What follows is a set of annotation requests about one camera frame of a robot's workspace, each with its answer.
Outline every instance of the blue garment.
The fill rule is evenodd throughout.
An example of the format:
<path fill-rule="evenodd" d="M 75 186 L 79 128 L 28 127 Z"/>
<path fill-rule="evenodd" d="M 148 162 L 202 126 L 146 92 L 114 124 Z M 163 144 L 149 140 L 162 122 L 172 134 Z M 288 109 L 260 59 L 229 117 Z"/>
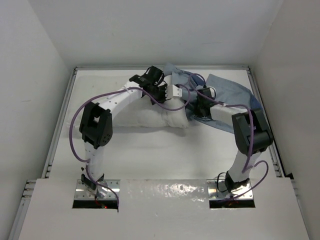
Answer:
<path fill-rule="evenodd" d="M 183 84 L 189 86 L 188 78 L 191 72 L 180 70 L 171 63 L 167 63 L 164 66 L 163 72 L 165 76 L 170 74 L 172 75 L 172 84 Z M 204 82 L 200 77 L 193 75 L 191 78 L 193 82 L 197 85 L 196 89 L 201 89 L 203 87 Z M 215 100 L 218 102 L 223 102 L 229 105 L 243 104 L 248 106 L 248 108 L 250 109 L 262 109 L 260 102 L 255 98 L 251 91 L 239 83 L 210 74 L 206 80 L 206 86 L 215 88 Z M 185 89 L 182 89 L 182 99 L 188 99 L 188 91 Z M 193 109 L 196 101 L 197 93 L 192 91 L 190 104 L 185 109 L 186 115 L 189 119 L 195 119 L 201 123 L 214 127 L 216 129 L 220 129 L 229 133 L 234 133 L 233 127 L 224 122 L 206 117 L 195 116 Z"/>

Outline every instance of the black cable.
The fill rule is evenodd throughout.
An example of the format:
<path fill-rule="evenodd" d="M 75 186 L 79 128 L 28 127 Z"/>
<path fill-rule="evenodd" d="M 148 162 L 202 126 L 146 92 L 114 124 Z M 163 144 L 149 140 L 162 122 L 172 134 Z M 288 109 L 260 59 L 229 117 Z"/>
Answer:
<path fill-rule="evenodd" d="M 216 189 L 218 189 L 218 191 L 220 193 L 224 193 L 224 192 L 227 191 L 227 189 L 224 190 L 224 191 L 220 191 L 220 189 L 219 189 L 219 178 L 220 178 L 221 174 L 227 174 L 227 173 L 226 172 L 220 172 L 219 175 L 216 177 Z"/>

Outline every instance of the white cloth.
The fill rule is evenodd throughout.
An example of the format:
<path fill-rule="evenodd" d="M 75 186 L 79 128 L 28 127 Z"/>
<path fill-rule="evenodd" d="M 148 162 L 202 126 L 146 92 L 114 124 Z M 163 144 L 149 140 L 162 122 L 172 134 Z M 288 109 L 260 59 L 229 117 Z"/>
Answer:
<path fill-rule="evenodd" d="M 82 76 L 74 83 L 71 98 L 66 113 L 66 126 L 70 127 L 70 122 L 77 109 L 88 99 L 109 92 L 119 90 L 132 76 Z M 171 76 L 166 76 L 165 81 L 170 84 Z M 180 99 L 170 99 L 164 105 L 171 109 L 181 107 L 184 102 Z M 75 120 L 74 127 L 79 129 L 81 111 Z M 113 120 L 114 127 L 174 127 L 187 128 L 189 126 L 185 109 L 178 111 L 168 111 L 158 105 L 152 105 L 150 98 L 144 96 L 125 107 Z M 75 133 L 74 137 L 80 138 L 80 133 Z"/>

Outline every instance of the wall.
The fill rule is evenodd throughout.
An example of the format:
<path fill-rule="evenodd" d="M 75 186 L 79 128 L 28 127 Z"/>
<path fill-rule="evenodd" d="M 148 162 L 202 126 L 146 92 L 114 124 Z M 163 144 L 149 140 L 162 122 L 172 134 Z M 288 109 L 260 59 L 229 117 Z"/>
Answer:
<path fill-rule="evenodd" d="M 250 64 L 282 0 L 29 0 L 76 65 Z"/>
<path fill-rule="evenodd" d="M 254 70 L 311 239 L 320 239 L 319 23 L 319 0 L 285 0 Z"/>
<path fill-rule="evenodd" d="M 27 0 L 0 3 L 0 239 L 41 176 L 69 71 Z"/>

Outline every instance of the white table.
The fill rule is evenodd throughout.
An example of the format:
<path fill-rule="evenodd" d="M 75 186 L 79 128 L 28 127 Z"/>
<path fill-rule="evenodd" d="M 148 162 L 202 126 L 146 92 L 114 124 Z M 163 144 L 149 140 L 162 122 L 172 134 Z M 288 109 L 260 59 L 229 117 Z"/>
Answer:
<path fill-rule="evenodd" d="M 104 90 L 110 92 L 112 76 L 144 71 L 79 68 L 70 89 L 84 76 L 104 76 L 109 81 Z M 214 74 L 251 88 L 245 68 L 191 67 L 188 71 L 205 78 Z M 67 94 L 65 102 L 77 97 Z M 63 117 L 66 107 L 48 157 L 50 173 L 44 175 L 49 178 L 36 183 L 19 239 L 308 239 L 290 180 L 276 177 L 274 152 L 271 155 L 269 150 L 259 157 L 269 163 L 270 171 L 253 191 L 256 208 L 209 209 L 205 180 L 230 168 L 237 147 L 233 134 L 196 121 L 188 129 L 115 128 L 105 146 L 103 172 L 107 179 L 121 180 L 119 213 L 72 209 L 84 165 L 70 150 Z M 83 141 L 75 139 L 74 145 L 84 156 Z M 256 183 L 264 173 L 263 165 L 252 170 L 251 181 Z M 186 194 L 179 191 L 181 186 Z"/>

